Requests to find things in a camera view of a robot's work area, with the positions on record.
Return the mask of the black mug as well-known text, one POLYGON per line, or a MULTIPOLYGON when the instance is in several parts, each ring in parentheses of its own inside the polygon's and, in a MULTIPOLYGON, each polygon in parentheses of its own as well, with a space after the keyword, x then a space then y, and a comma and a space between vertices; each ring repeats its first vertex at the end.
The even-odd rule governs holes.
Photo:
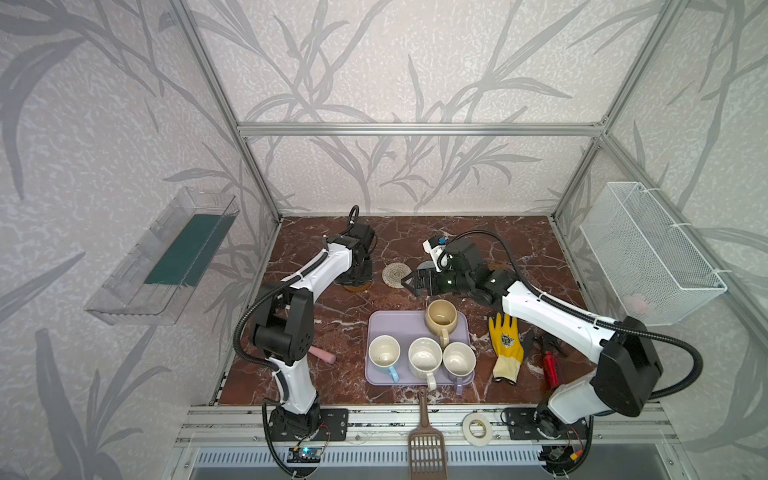
POLYGON ((370 262, 352 266, 337 278, 340 285, 360 285, 373 279, 373 266, 370 262))

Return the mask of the grey round coaster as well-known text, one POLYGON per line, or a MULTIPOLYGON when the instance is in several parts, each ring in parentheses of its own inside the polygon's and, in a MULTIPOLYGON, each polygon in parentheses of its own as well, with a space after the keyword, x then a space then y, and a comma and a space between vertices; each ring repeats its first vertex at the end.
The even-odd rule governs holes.
POLYGON ((419 264, 417 269, 418 270, 435 270, 436 267, 432 260, 428 260, 419 264))

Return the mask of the beige mug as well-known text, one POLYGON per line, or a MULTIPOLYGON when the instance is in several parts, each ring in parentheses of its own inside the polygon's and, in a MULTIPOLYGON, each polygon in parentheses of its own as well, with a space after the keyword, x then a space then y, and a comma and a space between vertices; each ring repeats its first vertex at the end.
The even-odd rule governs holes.
POLYGON ((448 300, 434 300, 425 309, 424 317, 428 330, 437 337, 441 348, 445 349, 450 343, 450 334, 458 325, 456 307, 448 300))

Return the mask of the white woven coaster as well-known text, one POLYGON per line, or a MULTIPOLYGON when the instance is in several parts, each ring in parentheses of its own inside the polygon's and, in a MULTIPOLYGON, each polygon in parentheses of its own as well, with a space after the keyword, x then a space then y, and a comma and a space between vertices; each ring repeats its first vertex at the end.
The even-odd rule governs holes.
POLYGON ((390 288, 402 289, 402 280, 412 273, 411 268, 401 262, 386 265, 382 271, 382 280, 390 288))

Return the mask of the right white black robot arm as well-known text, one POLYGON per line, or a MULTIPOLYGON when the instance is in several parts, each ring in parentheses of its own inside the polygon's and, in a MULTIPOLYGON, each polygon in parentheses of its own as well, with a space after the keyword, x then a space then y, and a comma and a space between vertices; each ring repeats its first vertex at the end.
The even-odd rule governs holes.
POLYGON ((493 269, 465 237, 432 238, 424 248, 431 265, 402 280, 414 296, 461 295, 503 316, 525 320, 595 364, 592 372, 558 386, 540 402, 535 415, 540 426, 571 425, 605 412, 636 417, 647 401, 687 389, 703 372, 703 357, 693 345, 650 332, 633 317, 616 320, 562 301, 533 286, 516 264, 493 269), (680 348, 692 359, 689 373, 663 389, 656 387, 663 374, 657 343, 680 348))

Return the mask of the white mug blue handle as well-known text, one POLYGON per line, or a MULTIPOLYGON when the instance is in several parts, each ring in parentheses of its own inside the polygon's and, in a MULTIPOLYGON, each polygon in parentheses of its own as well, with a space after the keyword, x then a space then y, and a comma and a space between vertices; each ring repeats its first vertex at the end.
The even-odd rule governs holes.
POLYGON ((368 359, 372 365, 386 374, 393 383, 400 382, 396 365, 401 355, 399 342, 390 335, 375 337, 368 347, 368 359))

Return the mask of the amber brown coaster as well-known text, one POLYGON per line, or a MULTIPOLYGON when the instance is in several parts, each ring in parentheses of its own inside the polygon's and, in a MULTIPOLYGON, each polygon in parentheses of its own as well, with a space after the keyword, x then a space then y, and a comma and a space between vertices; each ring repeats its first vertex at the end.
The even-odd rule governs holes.
POLYGON ((352 293, 365 292, 372 286, 372 281, 365 282, 360 285, 343 285, 343 288, 352 293))

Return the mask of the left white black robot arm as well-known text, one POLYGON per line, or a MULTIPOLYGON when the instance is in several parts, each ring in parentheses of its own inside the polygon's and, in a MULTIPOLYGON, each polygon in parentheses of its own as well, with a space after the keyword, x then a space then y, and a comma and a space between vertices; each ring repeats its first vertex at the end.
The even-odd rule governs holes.
POLYGON ((319 400, 307 355, 314 341, 314 304, 331 285, 366 289, 373 279, 374 229, 350 220, 344 230, 323 239, 320 252, 281 281, 262 286, 236 324, 236 356, 271 371, 280 400, 274 412, 313 429, 319 400))

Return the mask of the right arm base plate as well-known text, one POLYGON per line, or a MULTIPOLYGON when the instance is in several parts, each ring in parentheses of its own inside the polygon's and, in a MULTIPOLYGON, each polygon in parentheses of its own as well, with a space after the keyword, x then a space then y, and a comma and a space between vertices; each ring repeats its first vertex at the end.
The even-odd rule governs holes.
POLYGON ((500 418, 512 440, 586 440, 592 432, 589 419, 565 424, 554 415, 534 407, 507 407, 502 410, 500 418))

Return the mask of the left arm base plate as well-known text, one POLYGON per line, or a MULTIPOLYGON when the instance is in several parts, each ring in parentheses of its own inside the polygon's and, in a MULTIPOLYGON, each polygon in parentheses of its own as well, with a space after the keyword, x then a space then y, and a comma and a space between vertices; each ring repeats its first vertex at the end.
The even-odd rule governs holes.
POLYGON ((314 408, 307 414, 295 414, 276 408, 268 417, 270 437, 273 441, 341 442, 347 438, 348 409, 314 408))

